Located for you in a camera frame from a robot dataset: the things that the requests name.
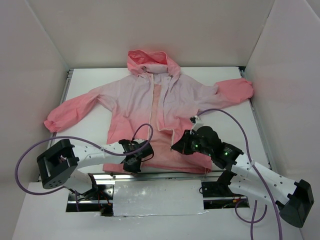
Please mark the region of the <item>pink gradient hooded jacket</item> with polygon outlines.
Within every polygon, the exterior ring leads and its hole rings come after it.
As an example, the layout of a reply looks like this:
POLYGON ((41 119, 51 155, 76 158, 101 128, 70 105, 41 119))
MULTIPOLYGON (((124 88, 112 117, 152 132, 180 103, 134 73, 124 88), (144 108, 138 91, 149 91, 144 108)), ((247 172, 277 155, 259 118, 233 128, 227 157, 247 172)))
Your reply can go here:
POLYGON ((137 136, 150 139, 154 157, 143 167, 187 173, 206 173, 212 161, 200 153, 182 155, 171 149, 190 118, 207 109, 238 105, 254 94, 244 78, 219 81, 206 86, 182 74, 180 66, 165 52, 128 52, 130 74, 120 80, 91 89, 63 102, 44 121, 52 133, 62 132, 80 122, 96 104, 111 111, 107 142, 137 136))

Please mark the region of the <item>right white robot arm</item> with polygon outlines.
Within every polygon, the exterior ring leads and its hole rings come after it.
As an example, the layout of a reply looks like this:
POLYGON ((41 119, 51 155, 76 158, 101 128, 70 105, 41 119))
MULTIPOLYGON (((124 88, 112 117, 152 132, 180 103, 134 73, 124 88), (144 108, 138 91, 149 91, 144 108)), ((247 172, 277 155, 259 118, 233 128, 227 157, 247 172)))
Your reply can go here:
POLYGON ((223 142, 210 126, 185 130, 172 150, 182 155, 199 153, 211 158, 224 172, 219 177, 218 192, 246 196, 249 200, 275 205, 288 224, 302 228, 314 204, 311 185, 301 179, 286 178, 249 156, 236 146, 223 142))

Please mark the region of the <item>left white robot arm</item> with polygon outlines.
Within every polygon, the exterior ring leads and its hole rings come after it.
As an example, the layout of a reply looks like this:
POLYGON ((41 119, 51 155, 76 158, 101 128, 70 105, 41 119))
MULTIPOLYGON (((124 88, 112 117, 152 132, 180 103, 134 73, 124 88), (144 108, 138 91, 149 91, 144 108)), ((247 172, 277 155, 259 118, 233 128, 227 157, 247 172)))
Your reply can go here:
POLYGON ((103 146, 73 145, 69 139, 62 139, 39 155, 37 164, 45 190, 64 187, 91 200, 99 192, 97 182, 92 173, 80 169, 108 163, 120 164, 129 173, 139 173, 143 159, 149 156, 154 156, 153 148, 143 139, 122 139, 103 146))

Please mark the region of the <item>white foil-taped panel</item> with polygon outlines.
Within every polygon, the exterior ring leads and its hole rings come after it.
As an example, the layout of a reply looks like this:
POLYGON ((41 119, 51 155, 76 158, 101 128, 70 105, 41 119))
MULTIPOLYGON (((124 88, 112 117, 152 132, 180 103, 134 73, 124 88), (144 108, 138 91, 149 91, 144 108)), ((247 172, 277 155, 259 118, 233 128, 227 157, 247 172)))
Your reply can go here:
POLYGON ((117 181, 113 215, 117 217, 187 216, 205 213, 200 180, 117 181))

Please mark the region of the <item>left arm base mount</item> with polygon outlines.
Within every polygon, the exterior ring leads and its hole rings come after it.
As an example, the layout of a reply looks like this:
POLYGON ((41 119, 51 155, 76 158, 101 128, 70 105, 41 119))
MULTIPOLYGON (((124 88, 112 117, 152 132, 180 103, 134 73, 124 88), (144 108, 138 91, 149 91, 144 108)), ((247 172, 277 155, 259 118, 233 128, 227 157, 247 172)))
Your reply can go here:
POLYGON ((67 213, 97 213, 103 217, 112 217, 114 184, 95 184, 92 190, 82 195, 70 190, 67 199, 67 213))

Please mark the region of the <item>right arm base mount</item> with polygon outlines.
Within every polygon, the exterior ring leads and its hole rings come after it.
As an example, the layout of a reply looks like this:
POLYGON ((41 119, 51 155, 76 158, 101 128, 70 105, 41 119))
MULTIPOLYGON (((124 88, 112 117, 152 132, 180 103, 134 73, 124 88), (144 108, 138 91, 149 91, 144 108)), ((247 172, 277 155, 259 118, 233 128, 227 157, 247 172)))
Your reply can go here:
POLYGON ((202 181, 199 193, 203 197, 203 207, 205 210, 211 209, 234 209, 248 208, 247 198, 243 195, 233 193, 229 186, 235 177, 233 173, 224 171, 216 181, 202 181))

